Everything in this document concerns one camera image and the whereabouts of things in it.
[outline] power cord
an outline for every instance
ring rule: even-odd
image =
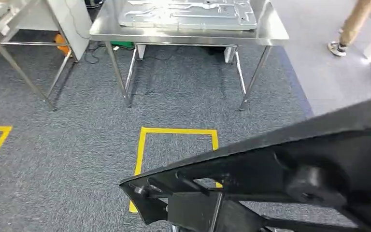
[[[65,0],[65,4],[66,4],[66,7],[69,9],[69,13],[71,14],[71,18],[72,18],[72,21],[73,21],[73,27],[74,27],[74,30],[76,31],[76,33],[80,36],[80,38],[86,39],[86,40],[90,40],[90,37],[84,37],[84,36],[82,36],[80,34],[80,32],[77,30],[76,19],[74,18],[74,15],[71,12],[71,8],[70,8],[70,6],[68,4],[68,0]]]
[[[94,48],[88,48],[87,51],[85,52],[85,61],[89,64],[97,64],[99,63],[100,61],[100,58],[97,57],[95,55],[95,52],[100,48],[100,47],[105,47],[106,45],[105,44],[100,44],[99,42],[97,42],[96,46]],[[126,50],[126,51],[133,51],[134,50],[134,46],[133,47],[124,47],[124,46],[118,46],[118,45],[115,45],[117,47],[119,47],[119,49],[123,49],[123,50]],[[171,59],[175,53],[177,53],[178,49],[180,47],[178,46],[172,53],[169,57],[167,58],[157,58],[157,57],[144,57],[143,59],[155,59],[155,60],[160,60],[160,61],[167,61],[169,59]],[[92,56],[92,58],[95,59],[95,61],[90,61],[87,59],[87,55],[90,54]]]

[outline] khaki pants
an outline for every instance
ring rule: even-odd
[[[351,15],[345,21],[339,42],[348,46],[356,38],[371,13],[371,0],[357,0]]]

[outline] person's leg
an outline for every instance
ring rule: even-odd
[[[337,56],[346,56],[347,47],[353,42],[371,13],[371,0],[358,0],[352,13],[346,19],[339,42],[328,44],[328,49]]]

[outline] blue floor edge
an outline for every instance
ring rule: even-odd
[[[304,112],[306,118],[314,117],[312,107],[309,104],[309,101],[302,89],[302,86],[298,80],[298,76],[295,73],[294,67],[292,67],[288,54],[286,53],[285,49],[281,46],[276,46],[274,49],[277,56],[280,58],[281,65],[284,69],[286,76],[288,77],[288,82],[292,87],[292,91],[295,94],[295,97],[298,99],[301,110]]]

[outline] gray carpet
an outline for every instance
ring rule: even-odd
[[[251,76],[261,47],[241,49],[243,73]],[[51,47],[10,47],[21,67],[48,87],[62,55]],[[133,107],[124,106],[105,49],[96,64],[77,63],[63,75],[51,99],[57,112],[34,95],[0,58],[0,125],[13,129],[0,149],[0,232],[163,231],[144,226],[128,212],[117,187],[133,175],[140,128],[216,129],[219,145],[303,120],[303,96],[275,48],[258,77],[249,107],[241,102],[235,65],[199,47],[151,46],[136,67]],[[127,74],[131,56],[118,51]],[[95,61],[90,54],[90,61]],[[143,169],[149,170],[211,149],[202,135],[147,135]],[[260,213],[290,219],[346,224],[327,209],[279,204],[250,205]]]

